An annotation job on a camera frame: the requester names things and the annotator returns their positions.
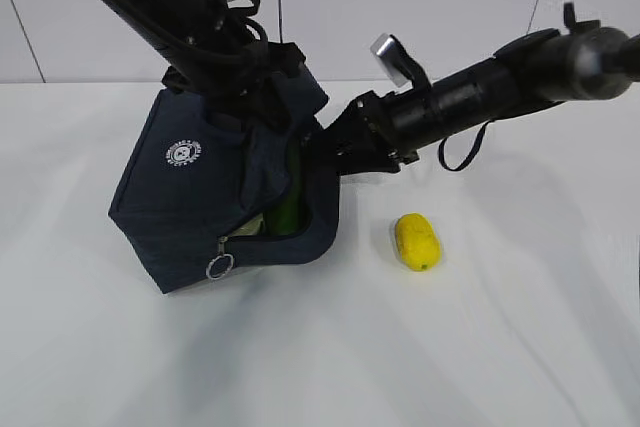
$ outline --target white table surface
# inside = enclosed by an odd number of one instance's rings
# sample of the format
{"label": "white table surface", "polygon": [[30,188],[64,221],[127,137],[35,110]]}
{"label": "white table surface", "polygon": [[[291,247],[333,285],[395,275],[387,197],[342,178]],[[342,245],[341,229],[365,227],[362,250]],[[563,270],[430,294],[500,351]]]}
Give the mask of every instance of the white table surface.
{"label": "white table surface", "polygon": [[461,174],[345,178],[322,259],[168,296],[106,215],[158,89],[0,86],[0,425],[640,425],[640,89],[498,123]]}

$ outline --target metal ring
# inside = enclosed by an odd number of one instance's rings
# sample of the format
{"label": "metal ring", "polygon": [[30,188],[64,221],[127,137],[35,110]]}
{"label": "metal ring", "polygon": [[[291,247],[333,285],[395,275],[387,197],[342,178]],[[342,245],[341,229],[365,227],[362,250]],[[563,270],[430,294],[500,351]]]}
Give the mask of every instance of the metal ring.
{"label": "metal ring", "polygon": [[[213,269],[213,267],[216,265],[216,263],[218,263],[218,261],[220,261],[222,259],[229,259],[229,266],[221,274],[211,275],[211,269]],[[235,266],[235,263],[236,263],[236,259],[235,259],[235,257],[233,255],[231,255],[231,254],[219,255],[218,257],[213,259],[211,262],[209,262],[209,266],[207,267],[207,270],[206,270],[207,278],[209,280],[211,280],[212,282],[215,282],[217,280],[223,279],[224,277],[226,277],[229,274],[229,272],[231,272],[233,270],[233,267]]]}

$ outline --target black cable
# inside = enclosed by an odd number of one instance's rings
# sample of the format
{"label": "black cable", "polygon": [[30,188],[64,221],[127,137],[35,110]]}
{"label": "black cable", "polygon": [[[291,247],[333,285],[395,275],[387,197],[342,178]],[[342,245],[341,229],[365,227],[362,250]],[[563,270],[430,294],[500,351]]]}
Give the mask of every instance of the black cable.
{"label": "black cable", "polygon": [[489,124],[493,122],[495,122],[495,120],[490,120],[488,122],[485,122],[485,124],[480,127],[478,135],[476,135],[476,139],[473,141],[473,146],[471,147],[469,155],[467,155],[467,157],[458,167],[449,167],[444,156],[444,148],[447,145],[447,140],[449,140],[449,137],[440,142],[440,145],[438,146],[438,160],[440,161],[440,165],[442,166],[442,168],[448,170],[449,172],[460,172],[469,167],[471,162],[473,162],[473,159],[475,159],[476,156],[480,153],[480,147],[482,147],[482,141],[484,140],[484,136],[487,133],[487,127],[489,127]]}

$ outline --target black cylinder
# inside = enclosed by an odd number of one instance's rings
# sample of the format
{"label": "black cylinder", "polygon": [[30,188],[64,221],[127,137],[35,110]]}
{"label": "black cylinder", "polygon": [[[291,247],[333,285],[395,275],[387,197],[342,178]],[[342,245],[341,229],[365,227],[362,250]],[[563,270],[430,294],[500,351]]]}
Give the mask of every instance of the black cylinder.
{"label": "black cylinder", "polygon": [[489,59],[436,82],[430,92],[386,98],[383,110],[393,145],[404,154],[495,119],[520,101],[509,70]]}
{"label": "black cylinder", "polygon": [[532,92],[554,102],[613,99],[632,83],[624,72],[607,68],[628,39],[612,27],[553,38],[528,56],[522,77]]}

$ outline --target white wall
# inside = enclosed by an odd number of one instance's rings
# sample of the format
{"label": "white wall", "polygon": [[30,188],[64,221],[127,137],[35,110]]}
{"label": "white wall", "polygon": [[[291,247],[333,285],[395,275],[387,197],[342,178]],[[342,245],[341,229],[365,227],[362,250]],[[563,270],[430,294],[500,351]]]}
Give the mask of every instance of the white wall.
{"label": "white wall", "polygon": [[[560,26],[563,1],[540,0],[533,27]],[[635,0],[576,1],[585,15],[640,31]],[[15,2],[47,81],[157,80],[164,73],[164,60],[99,0]],[[283,0],[284,34],[300,44],[322,80],[383,78],[368,51],[382,32],[397,35],[437,78],[523,34],[535,5],[536,0]],[[2,50],[0,81],[37,80],[24,42],[15,51],[15,42],[7,40],[17,31],[5,0],[0,14],[3,43],[11,46]],[[259,20],[276,38],[276,0],[263,0]]]}
{"label": "white wall", "polygon": [[11,0],[0,0],[0,81],[41,82]]}

